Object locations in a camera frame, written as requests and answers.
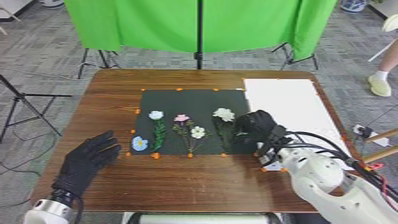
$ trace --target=black mat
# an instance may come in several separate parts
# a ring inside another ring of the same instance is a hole
[[[160,154],[188,154],[181,136],[170,129],[178,114],[185,114],[192,118],[195,126],[204,127],[211,133],[194,154],[220,154],[224,150],[211,122],[213,112],[218,108],[231,109],[234,117],[247,114],[249,106],[245,94],[240,90],[183,90],[181,92],[174,90],[147,90],[142,94],[140,114],[135,121],[135,136],[149,140],[149,148],[140,152],[131,150],[133,154],[151,154],[154,122],[147,115],[154,110],[165,113],[163,121],[167,127],[167,137],[163,147],[158,151]],[[250,154],[254,151],[254,145],[250,147],[234,145],[227,153]]]

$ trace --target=white flower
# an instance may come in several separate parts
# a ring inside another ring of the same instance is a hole
[[[199,126],[195,126],[190,130],[190,134],[192,134],[192,138],[201,139],[204,136],[204,128],[201,128]]]
[[[217,111],[215,111],[215,113],[213,113],[213,117],[220,117],[222,120],[226,122],[229,122],[234,119],[234,113],[233,113],[233,111],[229,109],[218,108]]]
[[[162,117],[163,117],[163,111],[153,111],[153,112],[149,113],[149,118],[151,118],[153,120],[160,120]]]

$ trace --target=chair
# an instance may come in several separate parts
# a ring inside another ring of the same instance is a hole
[[[366,143],[373,142],[375,140],[391,137],[393,135],[398,135],[398,128],[391,131],[387,131],[385,133],[378,134],[377,136],[373,136],[371,138],[366,139]],[[377,152],[375,154],[371,154],[369,156],[364,157],[364,163],[373,162],[377,159],[382,159],[384,157],[387,157],[389,155],[393,155],[398,152],[398,145],[393,146],[391,148],[384,149],[380,152]]]
[[[14,20],[16,20],[18,22],[21,22],[19,18],[18,18],[16,15],[11,13],[11,11],[3,8],[2,5],[0,5],[0,10],[3,10],[5,13],[9,14],[9,16],[14,18]],[[5,31],[5,29],[2,28],[2,26],[0,26],[0,32],[3,33],[3,35],[7,35],[7,31]]]

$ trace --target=person's leg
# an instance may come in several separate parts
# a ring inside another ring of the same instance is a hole
[[[375,75],[369,76],[369,85],[371,85],[371,92],[378,96],[391,96],[391,87],[387,83],[387,76],[393,68],[398,65],[398,40],[394,41],[384,59],[382,64],[378,66],[378,71]]]

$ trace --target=wooden table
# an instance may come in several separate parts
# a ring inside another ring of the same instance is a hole
[[[101,70],[96,73],[71,119],[57,151],[41,177],[34,197],[51,192],[64,156],[85,138],[114,130],[122,145],[117,163],[101,171],[85,192],[87,211],[172,212],[313,212],[314,208],[291,190],[290,174],[259,170],[250,155],[126,157],[135,109],[144,89],[243,88],[242,78],[311,79],[336,127],[343,130],[327,96],[307,72]],[[359,158],[350,141],[346,146]]]

